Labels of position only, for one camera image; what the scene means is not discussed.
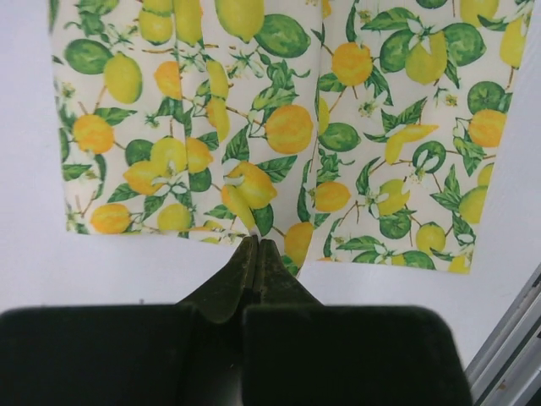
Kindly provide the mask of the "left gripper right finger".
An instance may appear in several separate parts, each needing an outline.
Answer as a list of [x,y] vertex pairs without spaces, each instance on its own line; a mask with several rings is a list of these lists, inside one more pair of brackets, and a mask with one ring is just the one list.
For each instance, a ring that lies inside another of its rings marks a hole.
[[286,269],[269,239],[262,239],[258,248],[258,298],[263,305],[321,305]]

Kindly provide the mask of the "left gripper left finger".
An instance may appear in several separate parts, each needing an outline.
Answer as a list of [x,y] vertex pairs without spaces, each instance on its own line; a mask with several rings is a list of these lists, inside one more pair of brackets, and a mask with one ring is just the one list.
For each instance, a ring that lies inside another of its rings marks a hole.
[[229,261],[178,304],[193,306],[211,323],[229,322],[244,301],[251,302],[258,249],[257,237],[244,238]]

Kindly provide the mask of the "lemon print skirt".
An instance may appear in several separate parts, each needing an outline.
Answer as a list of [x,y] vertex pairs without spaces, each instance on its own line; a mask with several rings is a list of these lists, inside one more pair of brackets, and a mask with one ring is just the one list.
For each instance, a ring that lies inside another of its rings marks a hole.
[[531,1],[51,1],[66,228],[466,274]]

